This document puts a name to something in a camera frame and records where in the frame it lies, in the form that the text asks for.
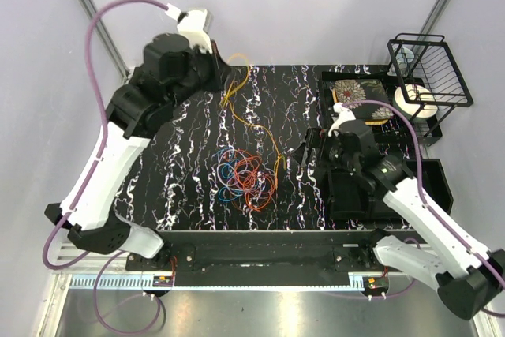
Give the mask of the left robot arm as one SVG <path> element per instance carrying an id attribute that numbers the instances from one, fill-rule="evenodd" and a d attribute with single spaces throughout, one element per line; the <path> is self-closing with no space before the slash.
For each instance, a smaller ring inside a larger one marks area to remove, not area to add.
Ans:
<path id="1" fill-rule="evenodd" d="M 142 64 L 111 97 L 105 125 L 76 184 L 62 202 L 48 204 L 44 214 L 56 231 L 67 230 L 80 250 L 103 255 L 123 250 L 160 271 L 170 263 L 165 242 L 153 229 L 116 215 L 115 194 L 174 111 L 199 91 L 222 91 L 231 68 L 206 32 L 158 35 L 143 54 Z"/>

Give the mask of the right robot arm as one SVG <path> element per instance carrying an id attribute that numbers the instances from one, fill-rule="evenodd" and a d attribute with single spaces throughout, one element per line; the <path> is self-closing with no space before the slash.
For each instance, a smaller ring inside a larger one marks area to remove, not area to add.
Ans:
<path id="1" fill-rule="evenodd" d="M 471 320 L 504 290 L 504 251 L 490 250 L 464 231 L 426 192 L 419 170 L 377 148 L 361 120 L 337 122 L 329 130 L 308 129 L 293 157 L 308 164 L 311 154 L 328 172 L 340 170 L 364 191 L 403 217 L 431 247 L 427 253 L 384 230 L 372 233 L 358 251 L 368 271 L 395 268 L 433 289 L 454 315 Z"/>

